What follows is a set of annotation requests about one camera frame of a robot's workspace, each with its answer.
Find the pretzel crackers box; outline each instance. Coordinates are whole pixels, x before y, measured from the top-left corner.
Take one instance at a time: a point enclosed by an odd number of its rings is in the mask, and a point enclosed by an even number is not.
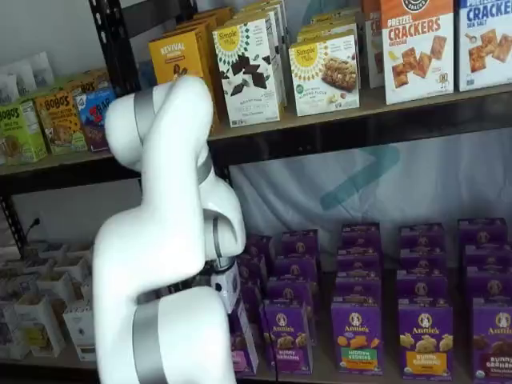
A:
[[[446,0],[382,0],[386,102],[454,91],[454,5]]]
[[[372,298],[353,302],[334,297],[331,304],[336,366],[340,372],[381,375],[381,311]]]
[[[453,311],[444,298],[398,300],[400,363],[405,379],[451,381]]]
[[[512,302],[473,300],[473,378],[475,383],[512,382]]]
[[[459,0],[458,88],[512,82],[512,6],[503,0]]]

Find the snack box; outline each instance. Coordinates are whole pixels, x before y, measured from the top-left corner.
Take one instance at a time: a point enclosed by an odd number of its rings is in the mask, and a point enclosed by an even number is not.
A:
[[[239,298],[233,311],[228,315],[231,336],[231,358],[237,376],[256,374],[258,354],[254,347],[253,336],[247,321],[243,301]]]
[[[354,31],[293,44],[290,65],[297,116],[359,107]]]
[[[382,375],[381,311],[372,298],[352,302],[334,296],[330,306],[336,367],[349,374]]]
[[[386,102],[454,91],[454,4],[381,2]]]
[[[264,303],[277,372],[312,374],[313,354],[306,305],[283,299],[265,300]]]
[[[508,1],[459,0],[458,88],[512,82],[512,10]]]
[[[512,382],[512,303],[473,299],[473,379],[475,383]]]
[[[280,68],[268,13],[217,28],[214,43],[231,127],[279,120]]]
[[[48,297],[25,294],[14,304],[14,310],[32,354],[36,357],[56,358],[66,346],[66,342]]]
[[[362,0],[365,17],[366,64],[370,88],[384,86],[384,57],[382,56],[381,7],[379,0]]]
[[[375,276],[352,276],[347,272],[338,272],[334,284],[336,296],[342,297],[364,297],[373,298],[381,302],[382,281],[379,275]]]
[[[311,345],[316,345],[317,331],[315,325],[315,304],[312,285],[304,278],[294,276],[271,277],[266,288],[266,296],[270,299],[285,299],[303,302],[306,306],[306,318],[310,330]]]
[[[109,148],[106,141],[105,117],[113,100],[115,93],[112,88],[80,94],[75,99],[87,147],[91,152]]]
[[[21,98],[0,106],[0,149],[7,165],[36,162],[47,155],[34,102]]]
[[[401,226],[398,229],[400,249],[416,247],[446,248],[446,233],[440,222]]]
[[[447,299],[400,298],[398,329],[404,379],[452,380],[454,326]]]
[[[66,308],[63,317],[80,361],[95,362],[96,347],[91,305],[83,300],[74,302]]]
[[[291,230],[281,236],[282,253],[318,254],[318,230]]]

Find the bunny logo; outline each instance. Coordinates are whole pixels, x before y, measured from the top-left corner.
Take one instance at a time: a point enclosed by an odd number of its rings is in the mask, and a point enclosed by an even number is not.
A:
[[[275,321],[278,322],[280,326],[286,326],[286,324],[288,323],[288,319],[284,314],[278,314],[275,317]]]
[[[496,325],[500,328],[508,328],[510,326],[510,315],[505,312],[500,312],[496,315]]]
[[[428,292],[428,288],[424,282],[419,282],[418,284],[416,284],[414,291],[420,296],[425,296],[426,293]]]
[[[432,317],[429,314],[420,314],[418,318],[418,323],[423,328],[430,328],[432,325]]]
[[[349,322],[350,324],[352,324],[353,326],[361,326],[362,324],[362,317],[360,314],[356,313],[356,312],[353,312],[352,314],[350,314],[349,316]]]

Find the white snack box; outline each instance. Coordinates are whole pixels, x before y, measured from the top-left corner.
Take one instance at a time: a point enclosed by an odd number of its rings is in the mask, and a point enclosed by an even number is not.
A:
[[[77,350],[78,358],[83,362],[95,362],[94,321],[90,304],[80,300],[68,306],[64,312],[64,321]]]
[[[279,71],[268,14],[258,13],[214,31],[218,68],[232,127],[274,122],[281,118]],[[253,74],[244,66],[258,66]]]
[[[354,88],[328,82],[333,63],[339,74],[350,70]],[[290,48],[297,116],[321,114],[359,107],[358,66],[353,34],[331,35],[306,41]]]
[[[459,0],[458,88],[512,82],[512,6],[503,0]]]
[[[386,103],[453,93],[453,3],[382,0],[381,11]]]
[[[66,342],[46,296],[24,295],[14,310],[34,356],[57,357]]]

